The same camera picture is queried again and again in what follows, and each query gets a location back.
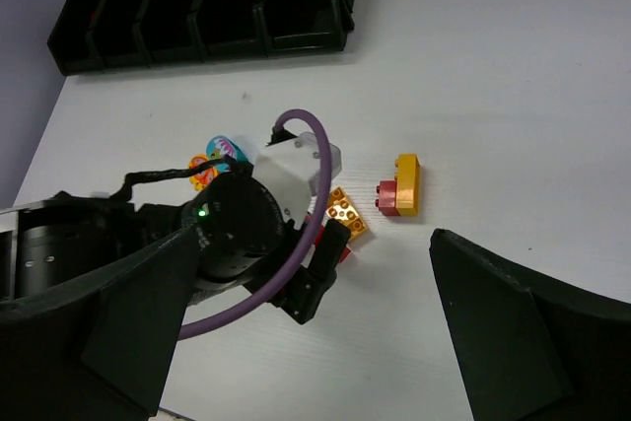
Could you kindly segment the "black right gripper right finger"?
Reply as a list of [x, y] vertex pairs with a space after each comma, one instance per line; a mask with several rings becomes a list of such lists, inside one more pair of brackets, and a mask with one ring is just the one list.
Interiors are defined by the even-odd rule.
[[448, 230], [430, 258], [474, 419], [629, 419], [629, 304]]

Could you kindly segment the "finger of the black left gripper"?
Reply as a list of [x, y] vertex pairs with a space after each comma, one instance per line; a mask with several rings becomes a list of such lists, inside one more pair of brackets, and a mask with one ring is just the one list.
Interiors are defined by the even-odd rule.
[[350, 237], [350, 230], [337, 221], [329, 220], [322, 225], [308, 265], [299, 267], [276, 294], [273, 305], [298, 324], [310, 321], [324, 294], [336, 281], [337, 265], [351, 253]]

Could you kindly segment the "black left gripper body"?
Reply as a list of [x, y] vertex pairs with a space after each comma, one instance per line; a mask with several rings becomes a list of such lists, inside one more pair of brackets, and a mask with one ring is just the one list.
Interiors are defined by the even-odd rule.
[[282, 267], [300, 241], [271, 193], [250, 175], [228, 172], [181, 209], [194, 227], [200, 253], [191, 299], [205, 301], [231, 289], [253, 293]]

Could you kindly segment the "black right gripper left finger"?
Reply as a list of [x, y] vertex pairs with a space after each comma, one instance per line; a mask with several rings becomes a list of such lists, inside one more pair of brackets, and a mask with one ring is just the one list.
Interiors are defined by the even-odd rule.
[[1, 305], [4, 420], [156, 415], [197, 267], [192, 230]]

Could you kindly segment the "red small lego brick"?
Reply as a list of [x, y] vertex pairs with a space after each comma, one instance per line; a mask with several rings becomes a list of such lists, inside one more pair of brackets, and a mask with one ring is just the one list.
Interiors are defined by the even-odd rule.
[[396, 208], [396, 181], [381, 180], [376, 187], [377, 198], [375, 206], [387, 217], [399, 216]]

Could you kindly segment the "yellow long lego brick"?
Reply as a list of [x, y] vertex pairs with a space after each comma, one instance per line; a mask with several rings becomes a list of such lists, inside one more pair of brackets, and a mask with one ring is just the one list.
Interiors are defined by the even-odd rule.
[[395, 161], [395, 167], [395, 208], [400, 216], [415, 217], [420, 207], [420, 162], [415, 154], [400, 154]]

